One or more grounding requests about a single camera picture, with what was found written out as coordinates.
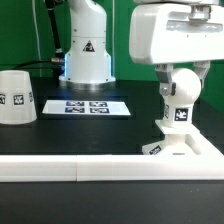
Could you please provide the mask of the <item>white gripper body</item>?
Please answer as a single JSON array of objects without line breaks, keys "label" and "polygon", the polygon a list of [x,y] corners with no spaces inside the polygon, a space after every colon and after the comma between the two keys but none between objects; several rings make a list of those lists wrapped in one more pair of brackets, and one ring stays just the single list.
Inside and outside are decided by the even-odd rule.
[{"label": "white gripper body", "polygon": [[132,12],[129,53],[135,63],[167,64],[224,59],[224,7],[208,20],[192,19],[188,4],[138,5]]}]

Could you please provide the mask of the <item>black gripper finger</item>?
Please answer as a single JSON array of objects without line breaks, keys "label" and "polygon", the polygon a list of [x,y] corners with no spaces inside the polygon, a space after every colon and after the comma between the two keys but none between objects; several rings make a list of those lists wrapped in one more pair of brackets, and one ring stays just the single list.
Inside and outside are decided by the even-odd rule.
[{"label": "black gripper finger", "polygon": [[172,80],[173,65],[172,64],[157,64],[155,73],[159,80],[159,92],[162,96],[174,96],[176,83]]},{"label": "black gripper finger", "polygon": [[210,70],[210,61],[200,61],[194,63],[194,72],[199,77],[201,81],[201,87],[204,87],[206,76]]}]

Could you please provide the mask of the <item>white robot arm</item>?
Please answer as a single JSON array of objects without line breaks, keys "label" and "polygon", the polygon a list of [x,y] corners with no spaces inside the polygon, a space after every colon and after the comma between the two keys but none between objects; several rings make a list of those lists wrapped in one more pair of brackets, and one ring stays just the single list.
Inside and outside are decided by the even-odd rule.
[{"label": "white robot arm", "polygon": [[[129,54],[138,64],[156,67],[160,93],[175,93],[176,63],[193,62],[203,78],[210,62],[224,59],[224,6],[219,0],[133,0]],[[102,85],[111,76],[106,51],[106,12],[93,0],[68,0],[71,47],[65,55],[63,84]]]}]

